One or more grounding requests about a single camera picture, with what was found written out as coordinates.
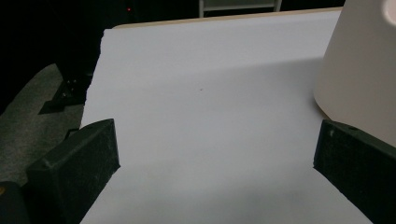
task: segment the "wooden edge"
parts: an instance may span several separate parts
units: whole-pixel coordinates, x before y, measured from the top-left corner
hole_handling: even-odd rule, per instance
[[[227,20],[235,20],[235,19],[258,18],[258,17],[299,15],[306,13],[339,11],[341,9],[342,7],[327,7],[327,8],[316,8],[316,9],[307,9],[307,10],[269,12],[269,13],[247,14],[247,15],[237,15],[237,16],[197,18],[197,19],[187,19],[187,20],[178,20],[178,21],[153,21],[153,22],[142,22],[142,23],[129,23],[129,24],[115,26],[113,29],[181,24],[181,23],[199,22],[199,21],[227,21]]]

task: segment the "white paper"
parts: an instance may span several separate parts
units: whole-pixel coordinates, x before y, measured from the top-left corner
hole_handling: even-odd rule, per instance
[[[107,30],[82,124],[121,168],[82,223],[370,223],[312,168],[338,15]]]

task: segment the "floor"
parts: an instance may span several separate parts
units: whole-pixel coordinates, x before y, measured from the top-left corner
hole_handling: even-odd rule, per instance
[[[83,105],[38,115],[58,90],[62,76],[55,64],[41,70],[0,117],[0,181],[27,182],[25,169],[79,128]]]

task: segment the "dark background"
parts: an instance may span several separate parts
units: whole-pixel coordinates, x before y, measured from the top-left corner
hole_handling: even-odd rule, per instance
[[[340,7],[344,2],[283,0],[281,10]],[[198,17],[198,0],[21,0],[6,1],[2,8],[0,114],[49,64],[57,63],[64,78],[93,71],[105,29],[130,22]],[[210,12],[206,16],[266,11],[272,9]]]

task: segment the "white table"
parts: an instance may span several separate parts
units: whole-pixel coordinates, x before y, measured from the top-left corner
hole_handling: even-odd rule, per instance
[[[106,30],[82,125],[121,168],[82,223],[370,223],[313,158],[339,11]]]

